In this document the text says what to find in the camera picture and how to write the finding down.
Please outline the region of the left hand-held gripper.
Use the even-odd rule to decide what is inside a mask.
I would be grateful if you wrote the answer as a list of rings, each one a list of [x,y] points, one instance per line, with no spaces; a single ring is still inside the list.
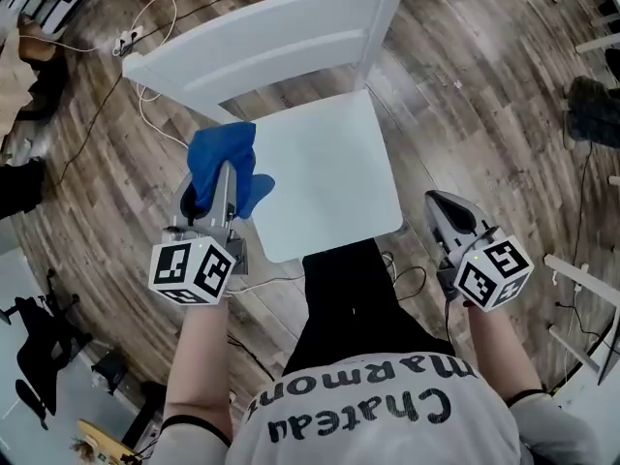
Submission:
[[[152,249],[148,289],[175,304],[217,304],[230,278],[248,273],[246,242],[226,228],[236,212],[236,170],[229,161],[220,168],[210,208],[215,228],[190,227],[208,214],[197,198],[185,181],[170,203],[170,216],[185,226],[164,228]]]

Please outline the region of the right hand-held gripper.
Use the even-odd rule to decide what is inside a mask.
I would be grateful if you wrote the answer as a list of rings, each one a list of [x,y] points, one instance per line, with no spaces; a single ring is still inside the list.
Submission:
[[[487,229],[487,218],[472,202],[431,190],[424,195],[425,216],[446,254],[436,272],[448,302],[463,297],[489,312],[515,299],[533,272],[533,262],[513,235]]]

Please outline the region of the blue cloth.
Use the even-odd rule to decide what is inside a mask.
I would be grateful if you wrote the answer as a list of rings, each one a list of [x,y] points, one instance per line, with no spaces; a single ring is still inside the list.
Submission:
[[[236,171],[236,217],[249,219],[254,208],[274,189],[275,180],[270,175],[255,173],[256,128],[251,122],[236,122],[195,133],[189,144],[187,164],[197,208],[210,209],[225,162]]]

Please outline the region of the white wooden chair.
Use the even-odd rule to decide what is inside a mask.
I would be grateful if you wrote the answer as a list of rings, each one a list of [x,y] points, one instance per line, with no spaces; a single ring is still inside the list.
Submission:
[[[398,230],[392,169],[365,86],[400,0],[265,0],[221,15],[122,64],[128,78],[220,123],[224,103],[352,64],[345,93],[255,120],[257,170],[274,190],[253,221],[282,263]]]

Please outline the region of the person's right forearm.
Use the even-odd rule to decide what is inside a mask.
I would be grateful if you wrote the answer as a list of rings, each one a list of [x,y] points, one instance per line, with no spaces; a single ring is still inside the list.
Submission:
[[[484,312],[470,300],[464,302],[480,373],[505,401],[543,386],[532,360],[524,350],[503,308]]]

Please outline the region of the person's left forearm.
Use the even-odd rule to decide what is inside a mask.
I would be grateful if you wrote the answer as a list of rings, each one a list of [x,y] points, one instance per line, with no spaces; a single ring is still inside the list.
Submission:
[[[225,300],[187,308],[167,384],[164,418],[202,419],[231,439],[228,319]]]

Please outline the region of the black office chair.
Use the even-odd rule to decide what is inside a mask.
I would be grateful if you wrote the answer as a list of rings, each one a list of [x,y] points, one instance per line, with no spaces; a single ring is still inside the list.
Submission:
[[[79,303],[79,296],[73,294],[65,308],[59,305],[52,285],[55,275],[54,269],[47,271],[47,294],[18,296],[10,308],[0,309],[0,321],[9,326],[11,316],[18,313],[26,328],[26,341],[16,355],[23,377],[15,381],[15,391],[43,429],[47,429],[47,416],[56,414],[58,373],[93,340],[90,333],[68,318],[70,308]]]

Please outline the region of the person's black trousers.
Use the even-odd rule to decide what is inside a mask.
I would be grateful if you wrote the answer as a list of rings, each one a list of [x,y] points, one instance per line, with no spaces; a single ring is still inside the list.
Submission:
[[[455,354],[400,306],[375,240],[308,255],[302,267],[309,317],[285,375],[362,355]]]

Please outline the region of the white power strip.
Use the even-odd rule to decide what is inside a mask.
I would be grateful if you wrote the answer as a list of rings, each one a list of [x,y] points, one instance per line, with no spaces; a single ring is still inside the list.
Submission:
[[[123,56],[143,35],[143,27],[138,26],[130,30],[122,31],[115,40],[112,55],[115,57]]]

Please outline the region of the small black box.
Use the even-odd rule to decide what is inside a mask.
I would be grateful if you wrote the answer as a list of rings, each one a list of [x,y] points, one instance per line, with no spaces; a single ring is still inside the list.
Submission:
[[[107,383],[108,393],[113,395],[120,382],[128,373],[126,360],[121,352],[107,352],[98,362],[91,366],[91,371],[103,378]]]

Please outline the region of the table with tan cloth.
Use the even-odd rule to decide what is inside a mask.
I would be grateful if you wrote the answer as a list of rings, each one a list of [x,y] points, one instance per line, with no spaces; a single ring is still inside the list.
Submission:
[[[32,100],[29,89],[37,74],[28,60],[51,61],[59,46],[39,23],[6,6],[0,6],[0,140],[16,122],[18,112]]]

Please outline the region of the person's white printed shirt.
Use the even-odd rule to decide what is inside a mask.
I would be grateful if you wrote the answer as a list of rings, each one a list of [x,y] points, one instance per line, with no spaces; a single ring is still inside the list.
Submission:
[[[465,360],[358,356],[294,372],[233,438],[169,418],[148,465],[602,465],[589,426],[542,391],[503,401]]]

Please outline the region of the light wooden board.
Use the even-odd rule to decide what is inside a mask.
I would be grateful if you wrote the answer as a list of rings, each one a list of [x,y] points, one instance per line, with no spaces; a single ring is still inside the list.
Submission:
[[[94,424],[79,419],[79,436],[70,449],[81,465],[141,465],[141,457],[132,449],[111,438]]]

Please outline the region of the white desk frame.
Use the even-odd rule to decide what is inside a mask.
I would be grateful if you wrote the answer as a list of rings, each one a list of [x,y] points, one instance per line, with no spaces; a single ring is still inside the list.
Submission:
[[[600,386],[609,376],[613,368],[620,363],[620,290],[616,290],[604,281],[592,276],[587,271],[577,268],[554,255],[547,254],[543,259],[544,264],[551,268],[553,276],[561,274],[582,289],[586,289],[606,301],[614,307],[614,317],[611,323],[610,341],[605,338],[601,342],[607,346],[607,353],[602,362],[596,362],[585,351],[581,350],[573,343],[569,337],[563,334],[555,325],[548,327],[549,334],[558,341],[569,353],[571,353],[583,367],[589,369],[597,377],[597,385]]]

